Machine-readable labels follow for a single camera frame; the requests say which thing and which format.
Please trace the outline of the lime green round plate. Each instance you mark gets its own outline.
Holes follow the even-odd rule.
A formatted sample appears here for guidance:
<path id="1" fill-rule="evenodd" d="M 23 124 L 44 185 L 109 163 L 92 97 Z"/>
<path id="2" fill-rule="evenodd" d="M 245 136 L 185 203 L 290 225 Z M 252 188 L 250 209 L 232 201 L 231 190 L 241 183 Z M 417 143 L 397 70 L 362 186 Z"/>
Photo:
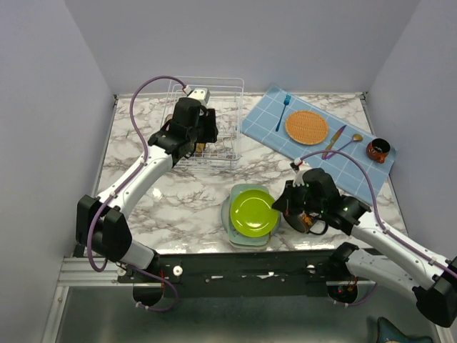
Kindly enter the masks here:
<path id="1" fill-rule="evenodd" d="M 229 210 L 234 229 L 249 238 L 270 234 L 280 221 L 272 208 L 274 198 L 262 189 L 248 189 L 235 196 Z"/>

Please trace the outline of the white wire dish rack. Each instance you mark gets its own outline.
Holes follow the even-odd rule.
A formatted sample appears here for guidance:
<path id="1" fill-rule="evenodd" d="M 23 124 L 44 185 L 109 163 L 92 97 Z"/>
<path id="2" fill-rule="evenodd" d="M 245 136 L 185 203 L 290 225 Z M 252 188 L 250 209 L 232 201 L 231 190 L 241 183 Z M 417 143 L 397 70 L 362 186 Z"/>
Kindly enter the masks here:
<path id="1" fill-rule="evenodd" d="M 233 169 L 240 155 L 244 81 L 240 78 L 179 76 L 194 91 L 206 91 L 206 104 L 216 112 L 217 141 L 208 143 L 176 166 L 193 170 Z"/>

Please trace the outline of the yellow patterned round plate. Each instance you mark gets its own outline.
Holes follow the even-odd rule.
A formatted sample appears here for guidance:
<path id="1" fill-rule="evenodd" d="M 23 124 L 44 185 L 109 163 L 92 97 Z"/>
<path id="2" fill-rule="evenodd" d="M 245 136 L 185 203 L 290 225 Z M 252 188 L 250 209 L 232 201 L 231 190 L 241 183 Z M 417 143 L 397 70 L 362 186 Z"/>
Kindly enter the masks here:
<path id="1" fill-rule="evenodd" d="M 202 154 L 204 152 L 206 145 L 204 143 L 198 143 L 196 145 L 196 153 Z"/>

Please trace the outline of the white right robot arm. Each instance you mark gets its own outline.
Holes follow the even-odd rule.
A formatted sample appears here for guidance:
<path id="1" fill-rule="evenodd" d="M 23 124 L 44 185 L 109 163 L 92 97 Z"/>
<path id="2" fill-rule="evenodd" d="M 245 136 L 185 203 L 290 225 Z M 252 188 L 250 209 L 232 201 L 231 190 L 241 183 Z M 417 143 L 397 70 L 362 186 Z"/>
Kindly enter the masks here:
<path id="1" fill-rule="evenodd" d="M 369 205 L 340 194 L 323 169 L 298 172 L 272 207 L 290 224 L 307 214 L 382 254 L 374 257 L 358 247 L 341 245 L 328 263 L 333 278 L 343 280 L 352 274 L 403 292 L 440 327 L 450 327 L 456 320 L 456 260 L 421 246 L 384 223 Z"/>

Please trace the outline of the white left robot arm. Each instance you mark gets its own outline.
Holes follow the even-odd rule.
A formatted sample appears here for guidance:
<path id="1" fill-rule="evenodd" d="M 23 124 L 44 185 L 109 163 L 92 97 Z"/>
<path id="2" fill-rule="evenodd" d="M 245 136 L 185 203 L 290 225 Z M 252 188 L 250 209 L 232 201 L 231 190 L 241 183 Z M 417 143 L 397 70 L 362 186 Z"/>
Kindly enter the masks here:
<path id="1" fill-rule="evenodd" d="M 200 89 L 181 97 L 172 117 L 146 141 L 145 152 L 108 189 L 83 196 L 76 211 L 76 240 L 111 262 L 134 266 L 143 282 L 158 275 L 156 252 L 135 241 L 127 219 L 143 195 L 181 159 L 190 158 L 197 144 L 214 143 L 219 131 L 216 113 Z"/>

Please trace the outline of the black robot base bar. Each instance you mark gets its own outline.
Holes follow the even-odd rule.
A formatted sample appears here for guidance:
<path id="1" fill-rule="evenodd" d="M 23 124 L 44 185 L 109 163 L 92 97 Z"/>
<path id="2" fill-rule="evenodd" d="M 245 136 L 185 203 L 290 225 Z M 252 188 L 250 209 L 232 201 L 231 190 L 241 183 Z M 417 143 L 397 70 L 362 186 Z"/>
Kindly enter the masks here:
<path id="1" fill-rule="evenodd" d="M 149 272 L 172 283 L 180 298 L 326 297 L 329 286 L 362 282 L 332 249 L 291 252 L 162 254 Z"/>

